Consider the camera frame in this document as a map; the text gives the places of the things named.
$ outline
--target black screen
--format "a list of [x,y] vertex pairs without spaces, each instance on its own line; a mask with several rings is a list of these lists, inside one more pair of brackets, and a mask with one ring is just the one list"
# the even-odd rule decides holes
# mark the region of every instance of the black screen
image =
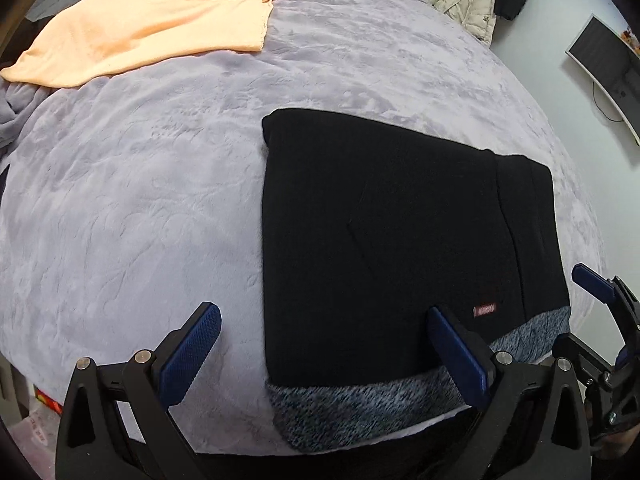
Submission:
[[569,52],[584,65],[640,132],[640,58],[609,27],[592,18]]

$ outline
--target black cord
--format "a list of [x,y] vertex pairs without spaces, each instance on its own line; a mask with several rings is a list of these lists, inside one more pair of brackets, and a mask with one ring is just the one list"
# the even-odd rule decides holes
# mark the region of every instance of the black cord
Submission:
[[595,82],[595,81],[593,81],[592,83],[593,83],[593,102],[594,102],[594,103],[596,103],[596,108],[597,108],[598,110],[600,110],[600,112],[601,112],[601,113],[602,113],[602,114],[603,114],[603,115],[604,115],[604,116],[605,116],[609,121],[611,121],[612,123],[623,123],[623,122],[625,122],[625,120],[624,120],[624,119],[611,119],[611,118],[610,118],[606,113],[604,113],[604,112],[602,111],[602,108],[600,108],[600,107],[598,106],[598,102],[596,101],[596,82]]

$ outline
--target metal bolt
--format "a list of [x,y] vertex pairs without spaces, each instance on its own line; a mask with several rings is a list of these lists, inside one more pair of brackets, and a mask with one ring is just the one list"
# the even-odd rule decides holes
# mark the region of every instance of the metal bolt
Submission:
[[558,368],[560,368],[563,372],[568,372],[569,370],[571,370],[571,362],[569,361],[569,359],[561,357],[558,359],[558,361],[556,361],[556,364],[558,365]]
[[85,370],[91,364],[91,359],[88,357],[81,357],[76,361],[76,368],[78,370]]
[[143,364],[151,359],[151,352],[149,350],[141,350],[134,357],[137,363]]
[[498,361],[501,365],[510,365],[513,363],[513,357],[509,352],[500,351],[495,355],[495,360]]

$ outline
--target peach cloth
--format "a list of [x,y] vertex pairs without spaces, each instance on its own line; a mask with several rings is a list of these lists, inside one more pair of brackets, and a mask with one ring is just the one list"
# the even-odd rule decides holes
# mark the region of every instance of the peach cloth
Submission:
[[82,0],[55,16],[0,75],[71,88],[170,57],[259,52],[272,0]]

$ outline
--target bed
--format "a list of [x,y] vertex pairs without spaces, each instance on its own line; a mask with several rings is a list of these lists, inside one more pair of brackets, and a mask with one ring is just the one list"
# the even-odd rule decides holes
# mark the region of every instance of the bed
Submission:
[[222,334],[172,415],[197,452],[295,453],[273,424],[262,331],[260,120],[281,107],[350,113],[548,166],[572,329],[587,316],[593,300],[570,270],[605,267],[593,210],[542,110],[500,60],[422,0],[277,0],[259,54],[210,52],[99,77],[46,92],[22,115],[0,162],[0,172],[10,164],[0,352],[62,402],[79,357],[128,360],[212,301]]

